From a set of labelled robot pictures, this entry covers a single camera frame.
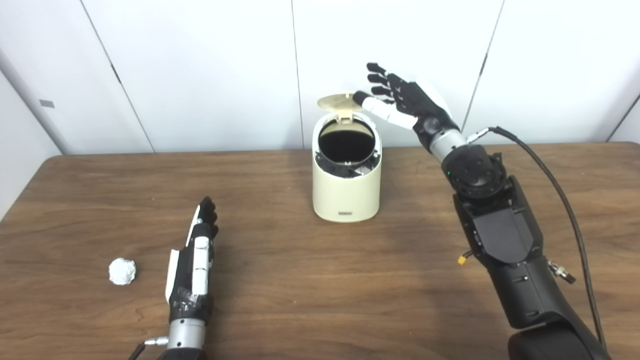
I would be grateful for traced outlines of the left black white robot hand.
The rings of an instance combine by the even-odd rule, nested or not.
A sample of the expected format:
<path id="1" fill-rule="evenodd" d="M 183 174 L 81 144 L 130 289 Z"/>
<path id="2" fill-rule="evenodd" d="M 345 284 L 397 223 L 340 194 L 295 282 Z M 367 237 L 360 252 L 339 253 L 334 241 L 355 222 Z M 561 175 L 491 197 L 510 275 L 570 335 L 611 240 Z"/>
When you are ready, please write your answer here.
<path id="1" fill-rule="evenodd" d="M 218 235 L 216 205 L 210 196 L 196 207 L 185 246 L 170 251 L 165 296 L 169 321 L 191 319 L 210 323 L 214 298 L 210 279 Z"/>

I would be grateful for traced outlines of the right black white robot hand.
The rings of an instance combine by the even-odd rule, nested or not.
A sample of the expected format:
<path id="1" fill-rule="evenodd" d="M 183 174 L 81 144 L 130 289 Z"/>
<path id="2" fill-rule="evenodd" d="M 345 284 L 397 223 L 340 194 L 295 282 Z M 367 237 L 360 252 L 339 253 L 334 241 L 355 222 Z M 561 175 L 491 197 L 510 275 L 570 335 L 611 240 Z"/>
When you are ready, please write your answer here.
<path id="1" fill-rule="evenodd" d="M 418 82 L 404 80 L 378 63 L 367 63 L 366 69 L 369 72 L 366 78 L 372 84 L 370 92 L 359 90 L 352 96 L 362 110 L 391 125 L 414 131 L 430 153 L 445 136 L 451 136 L 455 146 L 466 143 L 450 111 Z"/>

